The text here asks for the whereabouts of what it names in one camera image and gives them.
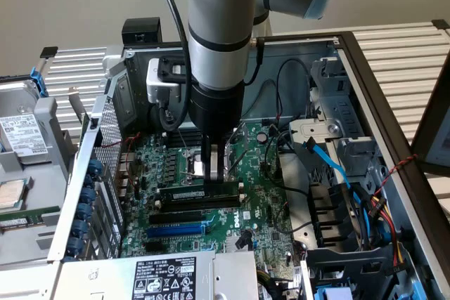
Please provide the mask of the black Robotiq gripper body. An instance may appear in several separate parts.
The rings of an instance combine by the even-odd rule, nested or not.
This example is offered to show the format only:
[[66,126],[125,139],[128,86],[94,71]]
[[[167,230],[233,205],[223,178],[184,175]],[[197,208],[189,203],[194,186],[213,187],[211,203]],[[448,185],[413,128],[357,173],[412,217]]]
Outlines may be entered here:
[[191,87],[189,117],[211,142],[221,141],[240,121],[245,94],[244,81],[227,90]]

